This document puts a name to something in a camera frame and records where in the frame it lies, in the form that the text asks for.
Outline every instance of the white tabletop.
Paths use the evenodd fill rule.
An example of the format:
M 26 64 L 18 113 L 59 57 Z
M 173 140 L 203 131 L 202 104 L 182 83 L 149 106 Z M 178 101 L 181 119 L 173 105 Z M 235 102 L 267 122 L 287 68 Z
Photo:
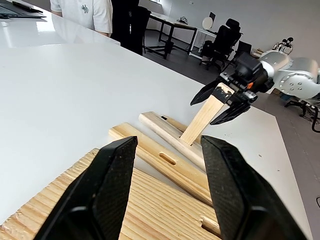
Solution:
M 209 35 L 209 36 L 211 36 L 211 37 L 213 37 L 213 38 L 216 38 L 216 37 L 217 37 L 217 34 L 212 33 L 212 32 L 209 32 L 209 31 L 207 31 L 207 30 L 205 30 L 205 29 L 203 29 L 203 28 L 198 28 L 198 31 L 199 31 L 200 33 Z
M 173 149 L 139 123 L 155 111 L 188 124 L 202 87 L 115 44 L 62 44 L 0 49 L 0 222 L 93 148 L 108 130 L 129 122 Z M 312 239 L 304 205 L 276 118 L 252 107 L 205 134 L 239 148 L 274 187 Z M 175 186 L 145 162 L 135 166 Z
M 178 22 L 177 19 L 174 19 L 170 16 L 167 16 L 167 15 L 163 15 L 163 14 L 160 14 L 160 13 L 157 13 L 157 12 L 151 12 L 151 16 L 154 16 L 158 19 L 162 19 L 162 20 L 165 20 L 166 22 L 168 23 L 171 23 L 171 24 L 176 24 L 176 25 L 182 25 L 182 26 L 187 26 L 187 27 L 191 27 L 191 28 L 196 28 L 196 27 L 193 27 L 193 26 L 190 26 L 188 24 L 184 24 L 182 22 Z
M 0 48 L 77 43 L 120 44 L 118 41 L 44 9 L 36 6 L 34 8 L 42 10 L 46 17 L 0 19 Z

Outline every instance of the black desk frame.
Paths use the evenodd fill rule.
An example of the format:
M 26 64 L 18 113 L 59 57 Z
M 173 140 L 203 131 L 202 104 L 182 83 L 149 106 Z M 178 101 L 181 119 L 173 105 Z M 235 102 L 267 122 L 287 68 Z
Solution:
M 194 33 L 193 33 L 192 40 L 191 40 L 191 43 L 190 43 L 190 46 L 189 46 L 188 50 L 184 49 L 183 47 L 176 46 L 176 45 L 173 45 L 173 48 L 182 50 L 182 51 L 186 52 L 187 54 L 189 54 L 191 52 L 191 50 L 192 50 L 191 46 L 192 46 L 192 43 L 194 42 L 194 39 L 195 39 L 196 33 L 197 33 L 197 28 L 196 27 L 182 25 L 182 24 L 178 24 L 178 23 L 172 23 L 172 22 L 166 21 L 164 19 L 161 19 L 159 17 L 156 17 L 154 15 L 150 15 L 150 18 L 154 19 L 154 20 L 156 20 L 158 22 L 161 22 L 161 29 L 160 29 L 160 34 L 159 34 L 158 41 L 165 43 L 165 45 L 164 46 L 146 46 L 145 49 L 147 49 L 149 52 L 158 54 L 159 56 L 163 57 L 164 59 L 167 59 L 168 54 L 170 54 L 170 52 L 171 52 L 170 43 L 171 43 L 172 38 L 173 38 L 174 30 L 175 30 L 175 28 L 177 28 L 177 29 L 192 30 L 192 31 L 194 31 Z M 170 26 L 170 33 L 169 33 L 169 36 L 168 36 L 168 40 L 163 40 L 162 39 L 162 34 L 163 34 L 163 31 L 164 31 L 164 26 L 165 25 Z

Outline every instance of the round white object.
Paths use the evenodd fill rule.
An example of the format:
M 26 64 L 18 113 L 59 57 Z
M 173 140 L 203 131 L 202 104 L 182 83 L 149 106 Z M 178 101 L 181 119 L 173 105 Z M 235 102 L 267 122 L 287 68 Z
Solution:
M 214 24 L 214 21 L 213 21 L 212 18 L 209 17 L 209 16 L 206 17 L 205 19 L 203 19 L 203 21 L 202 21 L 202 27 L 203 27 L 203 29 L 205 29 L 205 30 L 211 29 L 212 26 L 213 26 L 213 24 Z

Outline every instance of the pine wood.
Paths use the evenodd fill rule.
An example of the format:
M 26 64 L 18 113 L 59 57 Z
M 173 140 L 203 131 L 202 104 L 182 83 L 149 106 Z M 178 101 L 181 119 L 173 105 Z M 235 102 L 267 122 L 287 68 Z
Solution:
M 207 175 L 184 159 L 158 144 L 129 123 L 122 123 L 110 129 L 116 140 L 130 136 L 138 137 L 136 155 L 172 180 L 199 201 L 212 206 Z
M 223 83 L 219 83 L 217 88 L 220 87 L 225 93 L 230 92 L 233 94 L 235 91 Z M 210 96 L 196 114 L 190 125 L 184 131 L 181 140 L 187 144 L 192 145 L 196 138 L 202 133 L 202 131 L 208 126 L 217 113 L 223 108 L 225 104 L 219 101 L 214 96 Z
M 68 185 L 91 163 L 94 149 L 0 226 L 2 240 L 32 240 Z M 208 230 L 203 221 L 213 223 Z M 120 240 L 220 240 L 215 211 L 155 178 L 133 170 Z
M 171 144 L 201 170 L 204 172 L 206 171 L 202 147 L 199 143 L 194 142 L 192 145 L 189 145 L 181 140 L 180 137 L 183 133 L 153 111 L 141 113 L 139 120 Z
M 163 118 L 166 122 L 170 123 L 172 126 L 176 127 L 178 130 L 180 130 L 182 133 L 184 133 L 187 129 L 187 126 L 174 120 L 173 118 L 166 116 L 166 115 L 162 115 L 161 118 Z M 200 144 L 201 142 L 201 134 L 199 136 L 196 137 L 196 139 L 194 140 L 196 143 Z

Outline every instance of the white t-shirt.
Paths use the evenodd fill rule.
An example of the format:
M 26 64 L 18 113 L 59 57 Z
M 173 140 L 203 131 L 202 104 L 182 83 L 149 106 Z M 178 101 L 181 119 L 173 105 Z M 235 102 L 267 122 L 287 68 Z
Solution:
M 88 29 L 112 33 L 111 0 L 50 0 L 51 10 Z

